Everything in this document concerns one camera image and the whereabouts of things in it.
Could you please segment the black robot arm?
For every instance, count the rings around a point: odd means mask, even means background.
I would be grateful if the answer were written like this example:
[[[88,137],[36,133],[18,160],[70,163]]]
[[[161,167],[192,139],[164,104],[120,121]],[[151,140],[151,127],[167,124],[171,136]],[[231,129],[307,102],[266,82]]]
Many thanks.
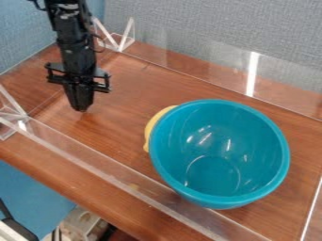
[[[46,63],[48,82],[62,86],[69,104],[74,111],[84,112],[93,103],[95,92],[108,93],[109,73],[96,65],[95,38],[91,31],[92,14],[85,0],[44,0],[40,7],[48,14],[56,32],[56,45],[61,62]]]

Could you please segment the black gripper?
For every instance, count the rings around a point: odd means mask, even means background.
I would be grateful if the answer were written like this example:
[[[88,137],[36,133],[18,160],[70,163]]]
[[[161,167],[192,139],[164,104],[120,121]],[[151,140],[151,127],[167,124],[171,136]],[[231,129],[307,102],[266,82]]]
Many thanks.
[[[85,111],[93,103],[95,91],[111,90],[109,74],[96,66],[96,49],[92,43],[60,43],[57,47],[61,62],[45,64],[48,81],[62,86],[73,110]]]

